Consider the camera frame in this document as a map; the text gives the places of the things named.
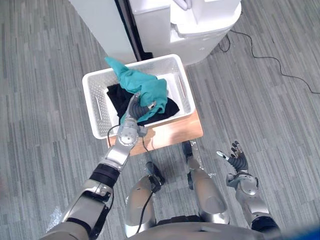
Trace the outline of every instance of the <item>teal shirt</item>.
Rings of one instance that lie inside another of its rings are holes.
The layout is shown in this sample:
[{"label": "teal shirt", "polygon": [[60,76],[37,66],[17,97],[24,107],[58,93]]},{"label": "teal shirt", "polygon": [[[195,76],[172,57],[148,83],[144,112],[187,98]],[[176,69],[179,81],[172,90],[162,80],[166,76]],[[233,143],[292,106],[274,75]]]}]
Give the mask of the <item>teal shirt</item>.
[{"label": "teal shirt", "polygon": [[112,57],[105,57],[104,60],[113,69],[118,78],[120,86],[127,92],[135,94],[140,92],[140,105],[150,105],[155,101],[156,105],[137,121],[142,122],[158,112],[163,114],[167,104],[167,82],[164,79],[157,79],[156,76],[145,74],[138,70],[129,69],[121,62]]}]

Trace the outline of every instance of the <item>power cord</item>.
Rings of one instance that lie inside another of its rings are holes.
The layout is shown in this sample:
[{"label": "power cord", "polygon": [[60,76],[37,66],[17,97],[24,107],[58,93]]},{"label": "power cord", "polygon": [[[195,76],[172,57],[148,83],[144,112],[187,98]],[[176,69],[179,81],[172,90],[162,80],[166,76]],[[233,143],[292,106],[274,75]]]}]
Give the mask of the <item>power cord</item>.
[{"label": "power cord", "polygon": [[112,188],[112,200],[111,200],[111,204],[109,207],[109,212],[111,211],[112,206],[114,205],[114,200],[115,200],[115,190]]},{"label": "power cord", "polygon": [[142,212],[141,212],[141,215],[140,215],[140,221],[139,221],[139,227],[138,227],[138,230],[136,231],[135,234],[139,233],[139,231],[140,231],[140,228],[141,228],[141,225],[142,225],[142,220],[144,219],[145,210],[146,210],[146,207],[147,207],[147,205],[148,205],[148,203],[149,203],[149,201],[150,201],[150,199],[152,197],[152,194],[154,194],[154,190],[153,189],[151,190],[151,193],[150,193],[148,199],[146,200],[146,202],[145,202],[145,204],[144,204],[144,206],[142,208]]},{"label": "power cord", "polygon": [[[152,175],[154,175],[154,172],[155,172],[155,170],[154,170],[154,168],[155,168],[154,159],[152,158],[151,153],[149,152],[149,150],[148,150],[147,147],[146,147],[145,138],[144,138],[144,137],[142,137],[142,145],[143,145],[143,148],[146,150],[149,158],[151,159],[152,167],[153,167]],[[140,215],[140,221],[139,221],[139,227],[138,227],[138,229],[137,229],[137,231],[136,231],[135,234],[139,233],[139,231],[140,231],[140,228],[141,228],[141,225],[142,225],[142,221],[143,221],[143,219],[144,219],[144,214],[145,214],[146,207],[147,207],[147,205],[148,205],[148,203],[149,203],[152,195],[153,195],[154,192],[155,192],[155,188],[156,188],[156,187],[154,187],[154,189],[151,190],[151,193],[150,193],[148,199],[146,200],[146,202],[145,202],[145,204],[144,204],[144,206],[143,206],[143,208],[142,208],[142,212],[141,212],[141,215]]]},{"label": "power cord", "polygon": [[[244,36],[246,36],[246,37],[249,38],[249,40],[250,40],[250,45],[251,45],[251,54],[252,54],[252,57],[253,57],[254,59],[274,59],[274,60],[276,60],[277,63],[279,64],[280,74],[281,74],[282,76],[284,76],[284,77],[289,77],[289,78],[294,78],[294,79],[298,79],[298,80],[300,80],[300,81],[303,81],[303,82],[307,85],[310,93],[312,93],[312,94],[319,94],[319,95],[320,95],[320,92],[313,91],[313,90],[311,89],[310,85],[307,83],[307,81],[304,80],[303,78],[298,77],[298,76],[292,76],[292,75],[288,75],[288,74],[283,73],[283,72],[282,72],[282,65],[281,65],[281,62],[280,62],[280,60],[279,60],[278,58],[276,58],[276,57],[274,57],[274,56],[256,56],[256,55],[254,54],[253,41],[252,41],[252,37],[251,37],[250,35],[248,35],[248,34],[246,34],[246,33],[244,33],[244,32],[235,31],[235,30],[232,30],[232,29],[230,30],[230,32],[233,32],[233,33],[235,33],[235,34],[244,35]],[[223,50],[223,49],[221,48],[221,46],[220,46],[220,43],[218,44],[220,50],[221,50],[222,52],[224,52],[224,53],[228,52],[229,49],[230,49],[230,46],[231,46],[231,42],[230,42],[229,36],[226,35],[226,37],[227,37],[227,40],[228,40],[228,42],[229,42],[229,47],[227,48],[227,50]]]},{"label": "power cord", "polygon": [[226,35],[226,39],[228,40],[228,42],[229,42],[229,46],[228,46],[228,48],[226,49],[226,50],[223,50],[222,48],[221,48],[221,46],[220,46],[220,42],[219,42],[219,44],[218,44],[218,46],[219,46],[219,48],[220,48],[220,50],[222,51],[222,52],[224,52],[224,53],[226,53],[226,52],[228,52],[229,51],[229,49],[230,49],[230,47],[231,47],[231,42],[230,42],[230,38],[229,38],[229,36],[228,36],[228,34]]},{"label": "power cord", "polygon": [[119,126],[120,126],[120,124],[118,124],[118,125],[114,125],[113,127],[111,127],[111,128],[108,130],[108,134],[107,134],[107,136],[108,136],[108,144],[109,144],[109,148],[111,147],[110,137],[109,137],[110,132],[111,132],[111,130],[112,130],[112,129],[114,129],[114,128],[116,128],[116,127],[119,127]]},{"label": "power cord", "polygon": [[[119,124],[118,124],[118,125],[115,125],[115,126],[111,127],[111,128],[108,130],[107,138],[108,138],[109,147],[111,147],[110,137],[109,137],[110,132],[111,132],[112,129],[114,129],[114,128],[116,128],[116,127],[119,127],[119,126],[120,126]],[[149,152],[149,150],[148,150],[147,147],[146,147],[144,137],[142,137],[142,145],[143,145],[143,148],[146,150],[146,152],[147,152],[147,154],[148,154],[148,156],[149,156],[149,158],[150,158],[150,160],[151,160],[151,162],[152,162],[152,167],[153,167],[152,175],[154,175],[154,172],[155,172],[155,171],[154,171],[154,167],[155,167],[154,159],[152,158],[151,153]],[[146,207],[147,207],[147,205],[148,205],[148,203],[149,203],[152,195],[154,194],[155,189],[156,189],[156,187],[154,187],[154,188],[151,190],[151,193],[150,193],[148,199],[146,200],[146,202],[145,202],[145,204],[144,204],[144,206],[143,206],[143,208],[142,208],[142,212],[141,212],[141,215],[140,215],[140,221],[139,221],[139,227],[138,227],[138,229],[137,229],[137,231],[136,231],[135,234],[139,233],[139,231],[140,231],[140,229],[141,229],[142,221],[143,221],[143,219],[144,219],[144,214],[145,214]],[[115,192],[113,191],[112,200],[111,200],[111,205],[110,205],[110,208],[109,208],[109,212],[110,212],[110,210],[111,210],[111,208],[112,208],[112,206],[113,206],[113,204],[114,204],[114,199],[115,199]]]}]

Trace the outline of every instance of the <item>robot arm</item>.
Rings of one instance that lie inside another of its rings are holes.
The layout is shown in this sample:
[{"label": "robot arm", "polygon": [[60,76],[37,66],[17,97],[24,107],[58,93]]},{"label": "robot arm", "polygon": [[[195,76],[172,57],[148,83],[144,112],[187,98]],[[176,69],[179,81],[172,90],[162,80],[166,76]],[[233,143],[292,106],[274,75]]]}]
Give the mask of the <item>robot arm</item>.
[{"label": "robot arm", "polygon": [[117,132],[115,145],[93,171],[69,205],[62,222],[52,228],[42,240],[95,240],[105,223],[109,208],[106,206],[113,187],[127,162],[131,149],[147,129],[138,126],[137,119],[146,114],[155,103],[141,107],[139,93],[130,100],[123,124]]},{"label": "robot arm", "polygon": [[276,230],[279,233],[278,225],[260,196],[258,178],[249,174],[248,161],[240,144],[235,141],[232,146],[231,150],[234,154],[231,156],[227,156],[221,151],[216,152],[227,160],[236,171],[236,175],[231,173],[227,175],[226,185],[235,189],[235,198],[240,203],[244,217],[251,229],[263,233]]}]

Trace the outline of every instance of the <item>white laundry basket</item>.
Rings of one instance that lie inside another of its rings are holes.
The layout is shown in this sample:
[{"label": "white laundry basket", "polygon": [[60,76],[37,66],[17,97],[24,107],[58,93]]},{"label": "white laundry basket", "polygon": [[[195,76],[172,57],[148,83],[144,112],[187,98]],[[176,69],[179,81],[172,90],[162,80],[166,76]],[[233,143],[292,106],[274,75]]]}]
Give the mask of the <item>white laundry basket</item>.
[{"label": "white laundry basket", "polygon": [[[161,56],[127,64],[126,66],[146,74],[155,75],[158,79],[165,79],[167,95],[180,109],[174,116],[147,124],[146,127],[182,118],[195,111],[194,98],[178,55]],[[93,135],[97,139],[107,138],[108,130],[119,123],[117,111],[107,95],[108,86],[117,83],[118,79],[112,68],[87,73],[82,79],[90,124]],[[116,133],[117,129],[114,129],[110,136],[114,136]]]}]

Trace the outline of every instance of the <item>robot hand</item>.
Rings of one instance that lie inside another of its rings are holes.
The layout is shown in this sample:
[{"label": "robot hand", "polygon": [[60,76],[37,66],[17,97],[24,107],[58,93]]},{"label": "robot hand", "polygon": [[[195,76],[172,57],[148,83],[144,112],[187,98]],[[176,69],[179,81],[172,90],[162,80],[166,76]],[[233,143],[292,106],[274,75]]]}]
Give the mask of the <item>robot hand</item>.
[{"label": "robot hand", "polygon": [[234,152],[234,154],[231,154],[230,156],[225,155],[222,151],[216,151],[216,153],[220,157],[223,157],[225,160],[227,160],[228,163],[234,167],[237,174],[248,173],[248,161],[238,141],[234,141],[232,143],[231,150]]},{"label": "robot hand", "polygon": [[140,106],[139,97],[140,92],[137,92],[131,97],[129,105],[125,112],[126,119],[134,119],[137,121],[156,105],[156,102],[154,101],[148,106]]}]

